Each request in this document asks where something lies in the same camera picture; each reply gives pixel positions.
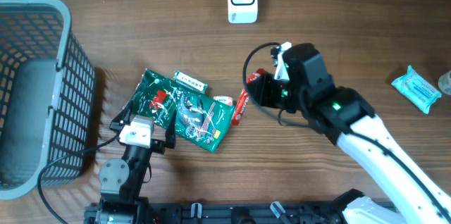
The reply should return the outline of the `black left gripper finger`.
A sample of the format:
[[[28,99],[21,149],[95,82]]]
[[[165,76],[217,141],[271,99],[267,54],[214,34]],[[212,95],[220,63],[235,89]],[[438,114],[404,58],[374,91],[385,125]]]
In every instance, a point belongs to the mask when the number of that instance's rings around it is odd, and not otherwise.
[[[170,123],[166,128],[165,132],[165,148],[174,149],[176,145],[176,133],[175,133],[175,124],[176,124],[177,112],[174,111],[171,116]]]
[[[122,111],[111,121],[109,129],[114,132],[120,132],[126,125],[130,124],[132,115],[133,101],[129,101]]]

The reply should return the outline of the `green 3M gloves packet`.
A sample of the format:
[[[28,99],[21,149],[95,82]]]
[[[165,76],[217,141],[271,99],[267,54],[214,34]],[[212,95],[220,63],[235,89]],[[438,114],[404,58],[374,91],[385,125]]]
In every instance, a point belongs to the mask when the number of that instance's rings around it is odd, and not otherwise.
[[[234,106],[222,104],[153,70],[145,70],[131,96],[132,114],[153,118],[166,129],[177,112],[175,133],[198,147],[215,152],[226,136]]]

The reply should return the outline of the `green white gum pack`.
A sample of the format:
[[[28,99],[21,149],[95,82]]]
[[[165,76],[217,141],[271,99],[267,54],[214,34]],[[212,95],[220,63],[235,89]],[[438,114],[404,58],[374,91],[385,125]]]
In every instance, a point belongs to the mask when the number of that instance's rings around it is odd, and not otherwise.
[[[192,90],[195,90],[197,92],[200,92],[202,94],[206,93],[206,90],[208,88],[208,84],[203,83],[202,81],[197,80],[196,78],[193,78],[190,75],[187,75],[179,70],[174,72],[174,78],[176,82],[179,84],[186,86]]]

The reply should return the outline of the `orange white small carton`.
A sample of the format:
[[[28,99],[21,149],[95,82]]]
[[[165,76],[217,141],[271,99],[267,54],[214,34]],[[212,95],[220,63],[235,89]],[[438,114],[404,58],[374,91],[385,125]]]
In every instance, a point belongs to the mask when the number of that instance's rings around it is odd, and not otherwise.
[[[221,102],[222,104],[226,104],[228,106],[233,106],[233,98],[228,96],[214,96],[214,100]]]

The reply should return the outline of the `red Nescafe stick sachet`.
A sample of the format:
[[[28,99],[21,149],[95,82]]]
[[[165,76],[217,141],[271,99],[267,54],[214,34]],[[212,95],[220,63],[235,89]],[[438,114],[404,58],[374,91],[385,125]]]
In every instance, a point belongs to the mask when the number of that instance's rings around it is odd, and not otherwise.
[[[266,70],[263,68],[258,69],[256,72],[252,73],[248,78],[246,83],[253,82],[258,77],[260,77],[262,74],[266,73]],[[247,93],[247,90],[243,87],[242,91],[240,93],[240,97],[237,101],[237,105],[235,106],[235,112],[233,114],[231,125],[239,125],[241,118],[243,117],[243,114],[245,112],[245,109],[247,107],[247,103],[249,101],[249,95]]]

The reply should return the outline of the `teal wet wipes packet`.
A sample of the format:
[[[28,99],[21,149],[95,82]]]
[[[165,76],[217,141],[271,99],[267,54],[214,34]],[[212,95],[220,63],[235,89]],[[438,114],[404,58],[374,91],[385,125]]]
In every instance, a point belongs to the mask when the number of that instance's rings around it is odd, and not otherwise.
[[[407,67],[407,72],[403,76],[393,80],[391,85],[425,114],[429,114],[431,106],[442,96],[411,66]]]

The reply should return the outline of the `green lid seasoning jar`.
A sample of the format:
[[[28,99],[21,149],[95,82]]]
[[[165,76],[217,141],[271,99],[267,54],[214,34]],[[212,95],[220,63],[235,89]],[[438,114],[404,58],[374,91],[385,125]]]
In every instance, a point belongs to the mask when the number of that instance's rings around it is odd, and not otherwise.
[[[451,71],[447,71],[441,75],[438,79],[438,86],[442,93],[446,95],[451,95]]]

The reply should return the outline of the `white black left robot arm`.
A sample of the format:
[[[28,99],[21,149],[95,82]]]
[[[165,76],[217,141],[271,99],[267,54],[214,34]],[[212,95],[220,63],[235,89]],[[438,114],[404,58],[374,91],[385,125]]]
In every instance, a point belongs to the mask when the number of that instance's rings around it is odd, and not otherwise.
[[[170,116],[165,139],[154,139],[154,120],[132,114],[133,102],[111,121],[110,129],[118,133],[118,141],[125,146],[121,158],[108,160],[99,171],[101,199],[93,209],[86,209],[85,223],[159,223],[148,198],[140,196],[146,173],[150,173],[153,153],[164,154],[176,143],[175,120]]]

